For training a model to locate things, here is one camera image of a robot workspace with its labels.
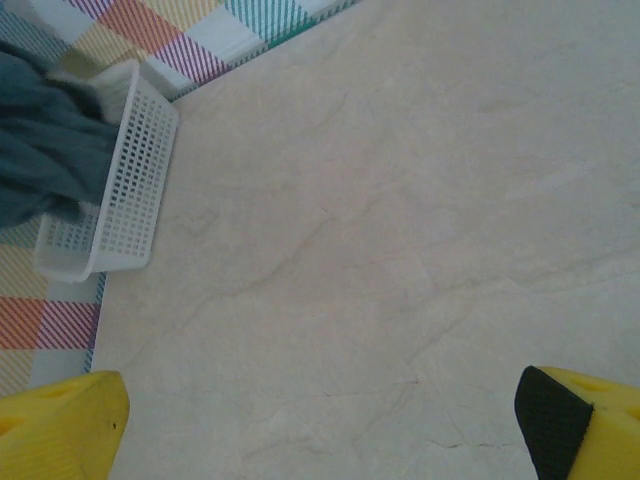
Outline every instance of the basket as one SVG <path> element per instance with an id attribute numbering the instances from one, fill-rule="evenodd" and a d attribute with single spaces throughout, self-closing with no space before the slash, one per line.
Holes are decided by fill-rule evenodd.
<path id="1" fill-rule="evenodd" d="M 114 65 L 89 84 L 106 121 L 120 124 L 102 204 L 81 204 L 78 224 L 43 215 L 35 248 L 35 269 L 68 283 L 149 262 L 179 122 L 176 109 L 140 76 L 135 60 Z"/>

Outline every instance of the gray cloth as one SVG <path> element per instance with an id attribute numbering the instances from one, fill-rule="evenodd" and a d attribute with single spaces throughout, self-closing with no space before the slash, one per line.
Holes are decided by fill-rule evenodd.
<path id="1" fill-rule="evenodd" d="M 0 43 L 0 228 L 44 212 L 75 221 L 79 201 L 102 201 L 118 129 L 88 87 L 44 73 Z"/>

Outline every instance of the striped fabric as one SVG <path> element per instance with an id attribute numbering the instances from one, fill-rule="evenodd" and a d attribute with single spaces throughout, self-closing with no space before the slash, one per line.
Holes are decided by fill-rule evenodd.
<path id="1" fill-rule="evenodd" d="M 358 0 L 0 0 L 0 40 L 80 77 L 136 58 L 175 99 Z M 38 223 L 0 230 L 0 396 L 89 371 L 106 276 L 32 268 Z"/>
<path id="2" fill-rule="evenodd" d="M 0 0 L 0 40 L 81 77 L 128 58 L 170 99 L 358 0 Z"/>

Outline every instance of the yellow plastic part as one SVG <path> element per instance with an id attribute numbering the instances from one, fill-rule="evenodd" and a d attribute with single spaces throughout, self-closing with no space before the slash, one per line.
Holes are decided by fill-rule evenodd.
<path id="1" fill-rule="evenodd" d="M 560 368 L 540 370 L 594 406 L 568 480 L 640 479 L 640 389 Z"/>
<path id="2" fill-rule="evenodd" d="M 106 479 L 128 417 L 117 372 L 0 398 L 0 479 Z"/>

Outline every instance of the marble tile floor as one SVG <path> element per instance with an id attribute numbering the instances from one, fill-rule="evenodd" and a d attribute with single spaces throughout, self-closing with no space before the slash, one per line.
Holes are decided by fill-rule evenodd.
<path id="1" fill-rule="evenodd" d="M 364 0 L 177 102 L 112 478 L 536 478 L 525 366 L 640 384 L 639 19 Z"/>

